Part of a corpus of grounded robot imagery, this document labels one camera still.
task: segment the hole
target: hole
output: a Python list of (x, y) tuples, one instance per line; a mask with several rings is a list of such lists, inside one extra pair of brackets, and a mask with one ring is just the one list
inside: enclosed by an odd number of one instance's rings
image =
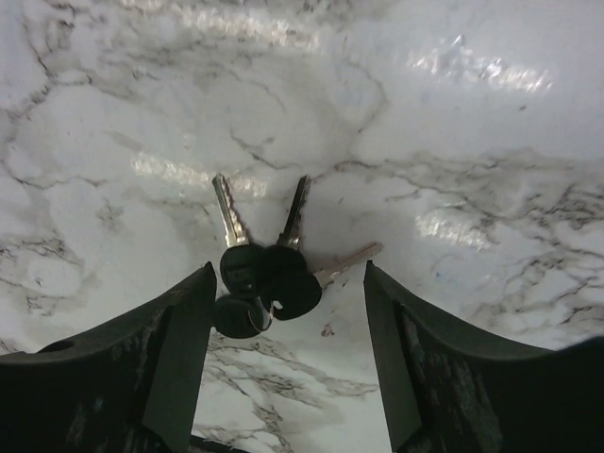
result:
[(60, 342), (55, 342), (55, 343), (49, 344), (42, 351), (39, 351), (38, 354), (41, 354), (44, 352), (64, 351), (65, 349), (69, 349), (70, 347), (73, 347), (74, 344), (75, 343), (72, 342), (71, 340), (61, 340)]

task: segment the key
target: key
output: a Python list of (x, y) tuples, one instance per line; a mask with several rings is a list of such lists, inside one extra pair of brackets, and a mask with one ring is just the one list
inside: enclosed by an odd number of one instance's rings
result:
[(334, 266), (314, 274), (308, 271), (292, 271), (273, 280), (260, 297), (266, 310), (273, 308), (279, 321), (287, 321), (305, 315), (314, 309), (323, 296), (323, 290), (341, 274), (356, 264), (370, 260), (384, 248), (382, 243), (370, 243)]
[(302, 209), (306, 204), (310, 178), (302, 176), (298, 181), (294, 201), (283, 232), (277, 243), (269, 245), (261, 253), (257, 264), (257, 288), (265, 287), (271, 280), (292, 271), (308, 271), (306, 259), (298, 250), (301, 239)]
[(242, 299), (226, 294), (214, 302), (212, 322), (226, 337), (242, 340), (267, 330), (273, 322), (273, 313), (264, 309), (259, 297)]
[(256, 294), (255, 265), (264, 248), (250, 242), (245, 226), (233, 208), (227, 179), (223, 175), (216, 175), (211, 183), (226, 230), (227, 249), (220, 258), (220, 277), (231, 294), (253, 296)]

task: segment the key ring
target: key ring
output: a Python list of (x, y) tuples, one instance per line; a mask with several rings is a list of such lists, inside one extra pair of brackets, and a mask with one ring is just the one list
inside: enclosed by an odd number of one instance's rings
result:
[[(262, 302), (258, 298), (254, 299), (254, 301), (262, 307), (262, 314), (267, 312), (266, 308), (264, 307), (264, 304), (262, 304)], [(258, 328), (258, 326), (256, 326), (256, 323), (254, 323), (254, 319), (250, 310), (247, 311), (247, 317), (249, 318), (249, 322), (251, 323), (252, 327), (258, 333), (265, 332), (271, 327), (271, 325), (273, 324), (273, 319), (275, 319), (275, 304), (273, 303), (273, 301), (271, 301), (271, 309), (268, 311), (268, 324), (264, 328)]]

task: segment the metal key blade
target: metal key blade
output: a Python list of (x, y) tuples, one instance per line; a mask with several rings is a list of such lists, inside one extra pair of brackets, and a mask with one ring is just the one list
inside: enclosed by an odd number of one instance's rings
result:
[(228, 187), (227, 179), (224, 175), (218, 174), (211, 181), (216, 192), (216, 198), (218, 198), (218, 206), (220, 207), (220, 214), (223, 218), (226, 231), (226, 246), (228, 248), (236, 245), (242, 245), (249, 243), (247, 231), (237, 211), (233, 208), (233, 197)]
[(352, 266), (370, 260), (381, 252), (383, 248), (383, 243), (370, 243), (337, 264), (315, 272), (314, 276), (319, 282), (321, 288), (325, 289), (327, 286), (333, 283), (337, 277), (350, 269)]
[(295, 189), (294, 201), (292, 208), (287, 216), (285, 229), (279, 234), (277, 245), (285, 245), (286, 247), (297, 249), (300, 245), (300, 223), (302, 222), (302, 209), (306, 204), (306, 195), (310, 188), (310, 177), (302, 176), (298, 181), (298, 186)]

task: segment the bunch of keys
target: bunch of keys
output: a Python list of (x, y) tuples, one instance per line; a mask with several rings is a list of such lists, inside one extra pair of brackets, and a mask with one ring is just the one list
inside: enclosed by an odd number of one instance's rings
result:
[(337, 277), (383, 248), (381, 243), (370, 243), (334, 266), (313, 273), (299, 250), (308, 176), (298, 181), (285, 228), (277, 243), (268, 247), (250, 240), (225, 177), (217, 175), (212, 184), (226, 229), (227, 249), (220, 260), (220, 275), (229, 291), (216, 300), (213, 323), (227, 337), (252, 338), (267, 330), (273, 319), (303, 316), (319, 304), (323, 290)]

